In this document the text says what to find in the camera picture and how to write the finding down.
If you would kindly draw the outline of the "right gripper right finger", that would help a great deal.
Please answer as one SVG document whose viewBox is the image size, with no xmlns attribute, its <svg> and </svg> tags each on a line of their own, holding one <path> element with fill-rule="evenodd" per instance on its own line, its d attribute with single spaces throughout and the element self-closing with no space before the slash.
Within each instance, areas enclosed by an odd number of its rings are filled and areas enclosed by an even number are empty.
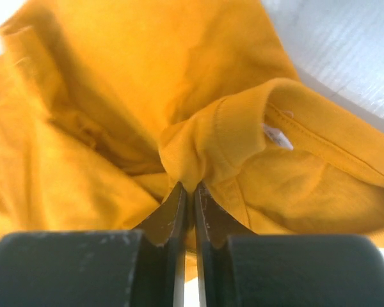
<svg viewBox="0 0 384 307">
<path fill-rule="evenodd" d="M 358 235 L 257 235 L 195 190 L 202 306 L 384 306 L 384 258 Z"/>
</svg>

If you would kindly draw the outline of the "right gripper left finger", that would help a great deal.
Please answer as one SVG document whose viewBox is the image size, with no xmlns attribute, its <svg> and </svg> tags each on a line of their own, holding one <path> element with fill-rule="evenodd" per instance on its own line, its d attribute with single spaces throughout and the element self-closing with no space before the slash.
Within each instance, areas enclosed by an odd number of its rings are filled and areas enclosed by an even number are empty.
<svg viewBox="0 0 384 307">
<path fill-rule="evenodd" d="M 0 306 L 182 306 L 187 197 L 176 184 L 132 230 L 0 240 Z"/>
</svg>

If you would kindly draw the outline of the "orange t shirt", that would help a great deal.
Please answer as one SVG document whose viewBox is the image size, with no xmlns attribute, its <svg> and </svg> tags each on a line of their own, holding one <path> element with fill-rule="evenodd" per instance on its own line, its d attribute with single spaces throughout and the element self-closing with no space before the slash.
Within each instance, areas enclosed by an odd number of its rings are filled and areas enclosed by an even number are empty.
<svg viewBox="0 0 384 307">
<path fill-rule="evenodd" d="M 258 234 L 384 248 L 384 134 L 258 1 L 28 1 L 0 39 L 0 237 L 129 230 L 181 182 Z"/>
</svg>

